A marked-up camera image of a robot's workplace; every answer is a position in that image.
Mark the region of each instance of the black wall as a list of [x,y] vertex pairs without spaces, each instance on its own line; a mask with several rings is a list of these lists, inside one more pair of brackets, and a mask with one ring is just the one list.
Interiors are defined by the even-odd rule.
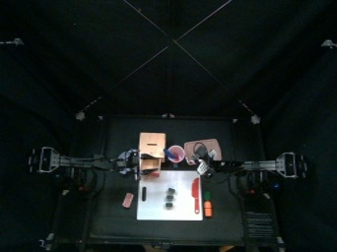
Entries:
[[75,119],[2,48],[0,58],[0,251],[33,251],[48,232],[55,198],[48,176],[28,173],[28,156],[43,146],[67,153]]
[[337,249],[337,50],[327,49],[263,120],[269,158],[309,158],[306,180],[287,181],[278,199],[281,230],[291,251]]

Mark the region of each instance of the black fabric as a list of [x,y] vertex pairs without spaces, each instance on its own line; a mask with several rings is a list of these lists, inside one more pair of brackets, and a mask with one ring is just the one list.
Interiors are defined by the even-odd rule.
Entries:
[[327,51],[265,121],[269,157],[294,151],[309,160],[307,177],[286,181],[278,200],[290,251],[334,251],[335,243],[335,51]]
[[335,3],[5,1],[2,45],[72,112],[263,116],[333,38]]
[[[281,197],[286,242],[293,251],[334,251],[335,48],[319,45],[335,43],[335,9],[331,0],[1,1],[1,242],[20,249],[44,235],[32,227],[44,219],[33,196],[51,189],[22,171],[22,153],[43,145],[67,153],[77,111],[93,121],[108,113],[252,112],[267,158],[295,151],[315,167]],[[17,37],[24,45],[5,43]]]

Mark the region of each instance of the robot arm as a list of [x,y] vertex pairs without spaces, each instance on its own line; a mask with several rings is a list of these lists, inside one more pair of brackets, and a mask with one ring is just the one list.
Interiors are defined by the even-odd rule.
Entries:
[[277,172],[283,178],[305,178],[306,162],[302,155],[283,153],[275,160],[263,161],[210,161],[207,163],[199,159],[198,174],[211,176],[215,172],[246,171],[271,171]]

